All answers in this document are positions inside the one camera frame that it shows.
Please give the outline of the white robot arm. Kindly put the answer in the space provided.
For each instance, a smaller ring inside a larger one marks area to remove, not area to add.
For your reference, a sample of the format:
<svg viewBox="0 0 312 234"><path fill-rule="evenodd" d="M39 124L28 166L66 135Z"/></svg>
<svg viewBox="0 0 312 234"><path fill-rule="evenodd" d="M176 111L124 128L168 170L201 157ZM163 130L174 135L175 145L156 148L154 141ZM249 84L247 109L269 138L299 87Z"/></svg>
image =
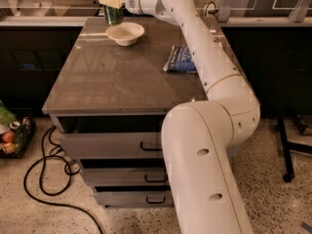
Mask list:
<svg viewBox="0 0 312 234"><path fill-rule="evenodd" d="M182 234L254 234L228 155L255 131L259 102L200 18L194 0L98 0L180 27L204 101L171 109L161 141Z"/></svg>

